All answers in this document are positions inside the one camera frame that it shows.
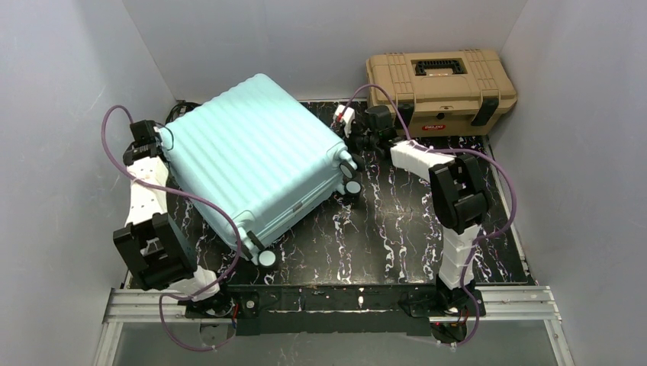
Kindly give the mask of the tan plastic toolbox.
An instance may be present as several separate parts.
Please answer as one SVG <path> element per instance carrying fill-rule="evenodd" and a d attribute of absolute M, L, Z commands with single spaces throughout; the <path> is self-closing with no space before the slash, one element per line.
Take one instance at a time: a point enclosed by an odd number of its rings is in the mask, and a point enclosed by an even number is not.
<path fill-rule="evenodd" d="M 517 102 L 494 50 L 384 53 L 367 59 L 376 129 L 400 136 L 482 136 Z"/>

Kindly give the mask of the light blue suitcase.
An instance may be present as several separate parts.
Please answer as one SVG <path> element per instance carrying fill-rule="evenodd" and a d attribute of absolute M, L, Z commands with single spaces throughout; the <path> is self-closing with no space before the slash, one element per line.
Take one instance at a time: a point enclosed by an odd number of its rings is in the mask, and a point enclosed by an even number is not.
<path fill-rule="evenodd" d="M 352 156 L 281 86 L 256 74 L 160 131 L 178 186 L 231 248 L 258 254 L 332 194 Z"/>

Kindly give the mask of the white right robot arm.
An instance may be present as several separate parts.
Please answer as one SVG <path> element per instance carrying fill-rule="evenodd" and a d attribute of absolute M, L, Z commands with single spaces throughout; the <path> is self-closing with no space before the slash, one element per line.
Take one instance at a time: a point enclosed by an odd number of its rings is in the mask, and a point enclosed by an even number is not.
<path fill-rule="evenodd" d="M 416 140 L 401 139 L 387 129 L 368 135 L 355 122 L 355 113 L 340 108 L 335 121 L 354 147 L 372 147 L 389 156 L 392 165 L 430 183 L 434 213 L 443 227 L 443 259 L 438 281 L 453 291 L 470 290 L 473 259 L 484 215 L 489 211 L 478 159 L 485 154 L 470 149 L 434 149 Z"/>

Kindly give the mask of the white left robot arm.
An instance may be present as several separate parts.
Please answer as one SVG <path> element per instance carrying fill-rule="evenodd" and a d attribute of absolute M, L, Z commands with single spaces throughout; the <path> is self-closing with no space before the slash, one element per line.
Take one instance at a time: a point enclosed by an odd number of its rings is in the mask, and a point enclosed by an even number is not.
<path fill-rule="evenodd" d="M 189 243 L 167 207 L 165 187 L 169 169 L 156 124 L 141 120 L 130 125 L 134 141 L 123 155 L 130 183 L 130 209 L 124 227 L 113 232 L 113 242 L 134 282 L 145 291 L 170 289 L 194 301 L 214 296 L 217 275 L 197 263 Z"/>

